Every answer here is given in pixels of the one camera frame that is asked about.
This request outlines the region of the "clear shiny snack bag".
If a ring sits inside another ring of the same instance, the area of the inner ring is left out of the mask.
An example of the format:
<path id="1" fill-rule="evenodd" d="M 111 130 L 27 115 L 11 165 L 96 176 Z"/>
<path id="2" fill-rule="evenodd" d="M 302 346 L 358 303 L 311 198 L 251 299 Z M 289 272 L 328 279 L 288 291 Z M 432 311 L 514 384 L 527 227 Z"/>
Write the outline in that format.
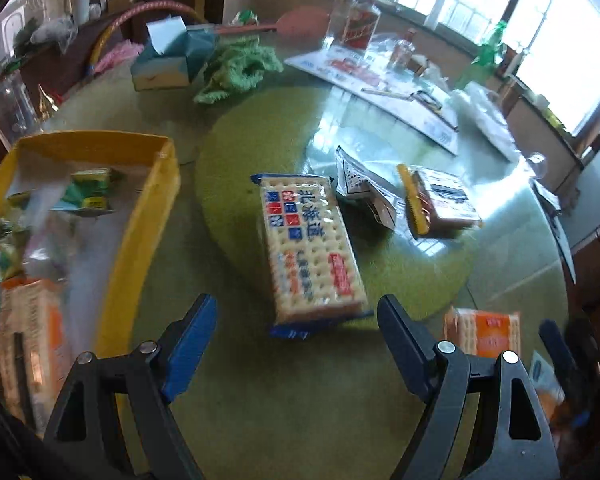
<path id="1" fill-rule="evenodd" d="M 42 185 L 31 193 L 27 217 L 31 228 L 22 264 L 28 278 L 46 278 L 55 283 L 68 277 L 79 251 L 78 218 L 51 211 L 64 195 L 66 182 Z"/>

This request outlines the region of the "green plastic bottle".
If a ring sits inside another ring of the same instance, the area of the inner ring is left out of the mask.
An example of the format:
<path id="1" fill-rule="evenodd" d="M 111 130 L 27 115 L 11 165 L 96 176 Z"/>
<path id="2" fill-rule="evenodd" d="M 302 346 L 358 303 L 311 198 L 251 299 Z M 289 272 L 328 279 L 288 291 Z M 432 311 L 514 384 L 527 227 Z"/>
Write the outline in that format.
<path id="1" fill-rule="evenodd" d="M 455 89 L 463 90 L 470 82 L 485 86 L 489 78 L 496 72 L 506 53 L 504 34 L 506 21 L 499 21 L 491 36 L 478 45 L 476 57 L 466 67 L 455 84 Z"/>

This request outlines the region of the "orange soda cracker pack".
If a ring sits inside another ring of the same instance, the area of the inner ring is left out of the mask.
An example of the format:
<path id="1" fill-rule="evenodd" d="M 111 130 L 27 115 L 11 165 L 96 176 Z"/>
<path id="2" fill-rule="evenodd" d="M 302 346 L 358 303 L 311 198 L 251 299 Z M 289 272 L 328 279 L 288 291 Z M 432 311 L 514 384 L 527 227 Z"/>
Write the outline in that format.
<path id="1" fill-rule="evenodd" d="M 471 356 L 497 358 L 504 351 L 521 354 L 518 312 L 451 308 L 444 315 L 443 336 Z"/>

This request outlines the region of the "yellow edged biscuit pack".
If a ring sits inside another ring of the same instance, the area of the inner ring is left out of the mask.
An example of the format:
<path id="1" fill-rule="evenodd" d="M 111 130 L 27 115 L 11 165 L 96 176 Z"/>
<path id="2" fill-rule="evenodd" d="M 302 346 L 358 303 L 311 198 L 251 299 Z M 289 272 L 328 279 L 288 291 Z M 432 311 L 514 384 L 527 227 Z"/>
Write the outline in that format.
<path id="1" fill-rule="evenodd" d="M 482 219 L 463 182 L 444 171 L 421 166 L 396 166 L 406 210 L 418 237 L 447 236 L 482 226 Z"/>

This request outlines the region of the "silver foil snack bag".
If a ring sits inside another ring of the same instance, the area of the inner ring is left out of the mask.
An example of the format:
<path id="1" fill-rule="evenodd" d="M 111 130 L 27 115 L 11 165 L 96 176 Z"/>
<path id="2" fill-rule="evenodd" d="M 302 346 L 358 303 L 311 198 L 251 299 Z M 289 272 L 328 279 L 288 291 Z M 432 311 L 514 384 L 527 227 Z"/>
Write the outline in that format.
<path id="1" fill-rule="evenodd" d="M 336 170 L 337 194 L 349 202 L 365 205 L 377 223 L 394 231 L 400 212 L 404 212 L 404 200 L 394 192 L 394 186 L 341 146 L 336 148 Z"/>

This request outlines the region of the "pink fly swatter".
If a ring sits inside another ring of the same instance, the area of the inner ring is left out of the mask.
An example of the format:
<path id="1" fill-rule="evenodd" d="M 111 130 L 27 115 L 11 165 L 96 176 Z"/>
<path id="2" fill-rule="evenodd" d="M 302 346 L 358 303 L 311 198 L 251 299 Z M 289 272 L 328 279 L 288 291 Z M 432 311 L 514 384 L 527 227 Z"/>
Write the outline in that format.
<path id="1" fill-rule="evenodd" d="M 218 35 L 237 35 L 247 32 L 277 32 L 294 38 L 323 39 L 329 24 L 329 13 L 317 6 L 299 6 L 283 14 L 275 23 L 248 25 L 216 25 Z"/>

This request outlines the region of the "white red liquor bottle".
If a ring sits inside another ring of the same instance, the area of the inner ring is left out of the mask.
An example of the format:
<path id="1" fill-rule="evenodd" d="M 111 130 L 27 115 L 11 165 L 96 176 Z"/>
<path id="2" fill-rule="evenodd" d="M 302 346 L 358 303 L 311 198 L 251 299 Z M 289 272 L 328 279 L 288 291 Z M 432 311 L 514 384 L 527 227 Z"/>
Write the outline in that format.
<path id="1" fill-rule="evenodd" d="M 374 0 L 352 0 L 341 43 L 358 52 L 365 52 L 373 39 L 381 17 Z"/>

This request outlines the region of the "orange cracker pack barcode side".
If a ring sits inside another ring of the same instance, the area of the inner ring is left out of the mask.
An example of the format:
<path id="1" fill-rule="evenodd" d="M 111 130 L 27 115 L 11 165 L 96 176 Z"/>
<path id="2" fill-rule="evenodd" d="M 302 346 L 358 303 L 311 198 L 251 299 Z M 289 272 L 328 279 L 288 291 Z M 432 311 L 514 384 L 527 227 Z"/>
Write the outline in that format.
<path id="1" fill-rule="evenodd" d="M 42 437 L 71 367 L 61 287 L 16 276 L 2 283 L 0 373 L 6 408 Z"/>

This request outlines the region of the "dark green snack bag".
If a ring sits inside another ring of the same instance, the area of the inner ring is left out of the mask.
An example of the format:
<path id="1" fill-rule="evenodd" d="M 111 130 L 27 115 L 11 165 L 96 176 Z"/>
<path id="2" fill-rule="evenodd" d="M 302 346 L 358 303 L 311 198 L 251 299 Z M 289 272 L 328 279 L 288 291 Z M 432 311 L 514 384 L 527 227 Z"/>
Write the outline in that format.
<path id="1" fill-rule="evenodd" d="M 0 284 L 23 272 L 22 259 L 31 236 L 27 211 L 31 192 L 9 195 L 0 217 Z"/>

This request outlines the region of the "pink cloth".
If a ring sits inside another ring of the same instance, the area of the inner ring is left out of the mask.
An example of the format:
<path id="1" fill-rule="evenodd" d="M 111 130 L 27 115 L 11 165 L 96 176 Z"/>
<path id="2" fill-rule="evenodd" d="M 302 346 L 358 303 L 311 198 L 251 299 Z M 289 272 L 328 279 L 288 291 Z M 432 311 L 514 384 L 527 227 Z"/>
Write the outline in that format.
<path id="1" fill-rule="evenodd" d="M 142 44 L 131 40 L 119 42 L 95 64 L 94 73 L 103 74 L 125 61 L 134 60 L 143 50 L 145 47 Z"/>

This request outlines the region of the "blue trimmed cracker pack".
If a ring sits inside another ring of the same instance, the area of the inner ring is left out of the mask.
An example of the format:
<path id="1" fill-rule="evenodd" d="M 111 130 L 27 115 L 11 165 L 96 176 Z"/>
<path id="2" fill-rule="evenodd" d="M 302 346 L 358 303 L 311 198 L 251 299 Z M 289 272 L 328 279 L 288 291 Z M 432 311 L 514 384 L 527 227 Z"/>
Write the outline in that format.
<path id="1" fill-rule="evenodd" d="M 275 306 L 274 337 L 306 339 L 368 318 L 365 286 L 329 178 L 254 174 Z"/>

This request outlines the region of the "pink yellow hoop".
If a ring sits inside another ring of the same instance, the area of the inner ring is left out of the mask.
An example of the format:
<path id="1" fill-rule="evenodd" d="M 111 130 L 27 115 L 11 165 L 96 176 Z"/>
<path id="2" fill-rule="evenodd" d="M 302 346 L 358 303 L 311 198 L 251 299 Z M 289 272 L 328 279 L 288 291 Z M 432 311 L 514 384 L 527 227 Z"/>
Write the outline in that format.
<path id="1" fill-rule="evenodd" d="M 86 62 L 87 76 L 95 75 L 95 67 L 104 55 L 105 47 L 114 34 L 120 30 L 123 39 L 144 41 L 148 37 L 146 25 L 151 18 L 180 16 L 186 22 L 207 24 L 204 16 L 191 6 L 176 0 L 154 0 L 134 3 L 129 10 L 118 13 L 97 37 Z"/>

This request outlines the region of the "white thermos jug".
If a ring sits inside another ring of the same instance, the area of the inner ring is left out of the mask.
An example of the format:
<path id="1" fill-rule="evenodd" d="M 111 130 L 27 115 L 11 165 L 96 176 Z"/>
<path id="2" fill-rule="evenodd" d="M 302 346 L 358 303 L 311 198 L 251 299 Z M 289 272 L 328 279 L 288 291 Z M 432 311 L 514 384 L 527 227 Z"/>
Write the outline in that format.
<path id="1" fill-rule="evenodd" d="M 81 27 L 90 19 L 90 0 L 65 0 L 64 6 L 76 26 Z"/>

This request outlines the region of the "small green candy packet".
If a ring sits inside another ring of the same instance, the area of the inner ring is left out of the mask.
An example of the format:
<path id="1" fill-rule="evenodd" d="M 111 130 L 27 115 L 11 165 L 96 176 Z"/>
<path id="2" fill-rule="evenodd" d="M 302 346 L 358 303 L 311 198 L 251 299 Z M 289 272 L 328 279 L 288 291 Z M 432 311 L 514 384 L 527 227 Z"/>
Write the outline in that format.
<path id="1" fill-rule="evenodd" d="M 96 218 L 112 214 L 111 197 L 125 179 L 114 168 L 94 168 L 74 172 L 64 195 L 50 208 L 51 211 L 74 214 L 82 218 Z"/>

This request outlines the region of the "clear glass pitcher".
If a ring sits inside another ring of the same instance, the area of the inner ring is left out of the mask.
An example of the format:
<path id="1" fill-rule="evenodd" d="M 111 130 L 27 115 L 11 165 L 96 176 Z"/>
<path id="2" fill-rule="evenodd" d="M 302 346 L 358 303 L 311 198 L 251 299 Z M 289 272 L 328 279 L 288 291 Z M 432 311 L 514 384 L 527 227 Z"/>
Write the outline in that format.
<path id="1" fill-rule="evenodd" d="M 0 139 L 7 151 L 24 136 L 40 131 L 38 114 L 19 70 L 0 80 Z"/>

